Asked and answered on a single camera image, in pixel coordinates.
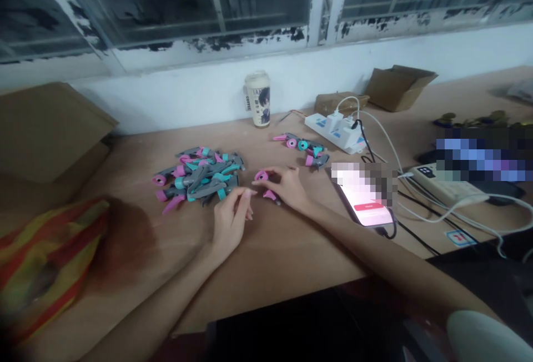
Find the power strip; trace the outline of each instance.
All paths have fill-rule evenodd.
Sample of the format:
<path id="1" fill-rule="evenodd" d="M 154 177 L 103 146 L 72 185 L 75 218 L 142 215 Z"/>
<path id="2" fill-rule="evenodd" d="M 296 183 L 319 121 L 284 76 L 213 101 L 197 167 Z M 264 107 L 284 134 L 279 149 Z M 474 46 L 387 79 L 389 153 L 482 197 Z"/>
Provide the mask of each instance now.
<path id="1" fill-rule="evenodd" d="M 316 113 L 305 119 L 305 125 L 329 140 L 344 152 L 353 155 L 366 148 L 361 136 L 361 127 L 352 129 L 354 121 L 351 117 L 344 118 L 341 113 L 333 113 L 327 117 Z"/>
<path id="2" fill-rule="evenodd" d="M 413 174 L 413 179 L 418 184 L 447 207 L 452 207 L 461 198 L 471 194 L 479 194 L 479 196 L 464 199 L 458 204 L 458 207 L 479 204 L 489 199 L 488 195 L 468 182 L 443 180 L 444 172 L 437 172 L 436 163 L 411 168 L 409 172 Z"/>

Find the table surface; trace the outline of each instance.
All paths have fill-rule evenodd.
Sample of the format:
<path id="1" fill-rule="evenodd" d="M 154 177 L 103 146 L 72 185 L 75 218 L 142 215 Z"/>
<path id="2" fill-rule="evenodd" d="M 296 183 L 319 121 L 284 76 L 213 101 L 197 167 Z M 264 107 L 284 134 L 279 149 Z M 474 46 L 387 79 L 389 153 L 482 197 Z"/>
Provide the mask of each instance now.
<path id="1" fill-rule="evenodd" d="M 426 88 L 407 111 L 389 113 L 369 105 L 392 139 L 404 168 L 417 165 L 413 157 L 431 149 L 437 129 L 431 121 L 446 112 L 457 119 L 505 110 L 512 120 L 531 119 L 532 106 L 502 97 L 518 80 L 531 77 L 533 68 L 520 67 L 484 74 Z M 68 361 L 80 358 L 131 310 L 186 265 L 212 236 L 213 205 L 182 203 L 178 210 L 161 215 L 164 204 L 150 181 L 154 172 L 176 163 L 181 150 L 204 145 L 223 152 L 237 151 L 246 171 L 242 185 L 250 185 L 256 172 L 269 165 L 304 164 L 305 154 L 287 148 L 272 137 L 292 132 L 324 143 L 331 162 L 360 162 L 303 124 L 297 114 L 272 116 L 270 127 L 257 129 L 252 119 L 217 123 L 119 138 L 109 157 L 83 187 L 78 199 L 111 198 L 110 227 L 78 301 L 28 343 L 33 359 Z M 372 119 L 361 115 L 374 151 L 392 162 L 394 155 L 383 132 Z M 332 210 L 349 216 L 325 170 L 300 169 L 303 186 Z M 409 192 L 400 184 L 399 189 Z M 531 202 L 531 189 L 526 201 Z M 413 211 L 432 217 L 422 207 L 402 200 Z M 269 199 L 252 200 L 254 220 L 247 223 L 241 245 L 202 287 L 180 322 L 182 332 L 204 330 L 206 323 L 311 293 L 368 274 L 356 258 L 338 247 L 314 223 Z M 487 203 L 461 210 L 466 216 L 501 230 L 526 224 L 529 213 L 516 205 L 495 207 Z M 446 237 L 445 223 L 429 224 L 402 210 L 397 217 L 440 253 L 456 250 Z M 493 238 L 461 223 L 479 241 Z M 422 258 L 431 257 L 420 243 L 398 227 L 394 242 Z"/>

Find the orange plastic bag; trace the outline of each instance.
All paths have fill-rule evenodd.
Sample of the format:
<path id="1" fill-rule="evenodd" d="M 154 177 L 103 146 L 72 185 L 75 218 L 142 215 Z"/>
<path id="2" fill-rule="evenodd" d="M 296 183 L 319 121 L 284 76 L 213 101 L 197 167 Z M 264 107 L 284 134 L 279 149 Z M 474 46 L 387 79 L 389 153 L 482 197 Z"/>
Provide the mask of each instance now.
<path id="1" fill-rule="evenodd" d="M 0 238 L 0 305 L 15 343 L 74 302 L 107 230 L 108 209 L 102 199 L 71 204 Z"/>

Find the white wall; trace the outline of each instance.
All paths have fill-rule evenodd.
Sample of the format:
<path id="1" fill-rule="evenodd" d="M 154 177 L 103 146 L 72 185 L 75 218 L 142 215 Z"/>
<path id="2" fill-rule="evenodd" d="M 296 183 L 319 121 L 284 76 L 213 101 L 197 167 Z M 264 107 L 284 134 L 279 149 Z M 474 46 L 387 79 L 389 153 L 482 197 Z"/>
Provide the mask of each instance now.
<path id="1" fill-rule="evenodd" d="M 393 64 L 435 71 L 433 83 L 533 61 L 533 23 L 318 48 L 71 85 L 134 134 L 249 117 L 245 76 L 265 69 L 271 112 L 309 107 L 317 94 L 364 89 L 372 69 Z"/>

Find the open cardboard box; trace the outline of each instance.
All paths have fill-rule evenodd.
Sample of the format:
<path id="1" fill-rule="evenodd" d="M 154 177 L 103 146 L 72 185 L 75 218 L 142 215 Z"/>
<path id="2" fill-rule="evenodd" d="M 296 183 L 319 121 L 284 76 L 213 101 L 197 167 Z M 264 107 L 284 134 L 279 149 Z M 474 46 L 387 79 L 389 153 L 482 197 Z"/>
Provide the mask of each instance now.
<path id="1" fill-rule="evenodd" d="M 117 125 L 65 83 L 0 95 L 0 235 L 68 203 L 100 166 Z"/>
<path id="2" fill-rule="evenodd" d="M 369 102 L 390 112 L 409 109 L 424 88 L 438 75 L 422 69 L 394 65 L 390 69 L 374 69 L 366 86 Z"/>

